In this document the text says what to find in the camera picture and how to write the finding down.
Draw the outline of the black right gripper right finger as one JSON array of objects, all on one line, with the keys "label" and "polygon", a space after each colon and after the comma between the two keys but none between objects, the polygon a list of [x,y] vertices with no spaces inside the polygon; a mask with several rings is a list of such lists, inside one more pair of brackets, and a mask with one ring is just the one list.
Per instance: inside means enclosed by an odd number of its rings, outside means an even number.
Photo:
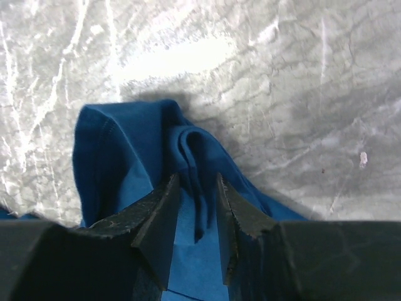
[{"label": "black right gripper right finger", "polygon": [[231,300],[399,300],[400,223],[276,221],[217,177]]}]

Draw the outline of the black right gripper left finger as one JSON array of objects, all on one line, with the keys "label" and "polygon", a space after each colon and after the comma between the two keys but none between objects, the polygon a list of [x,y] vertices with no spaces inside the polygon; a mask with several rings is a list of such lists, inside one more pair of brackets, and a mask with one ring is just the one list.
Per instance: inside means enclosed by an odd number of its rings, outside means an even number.
[{"label": "black right gripper left finger", "polygon": [[1,221],[2,300],[160,300],[180,206],[179,176],[89,228]]}]

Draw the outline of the dark blue t-shirt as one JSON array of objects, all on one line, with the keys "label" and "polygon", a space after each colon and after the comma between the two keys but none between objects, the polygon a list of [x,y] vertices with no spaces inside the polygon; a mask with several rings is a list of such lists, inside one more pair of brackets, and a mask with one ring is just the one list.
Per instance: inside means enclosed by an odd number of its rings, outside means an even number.
[{"label": "dark blue t-shirt", "polygon": [[303,217],[258,190],[220,143],[175,101],[87,105],[75,130],[73,170],[89,228],[179,176],[180,206],[167,289],[160,300],[231,300],[221,270],[216,199],[222,176],[276,221]]}]

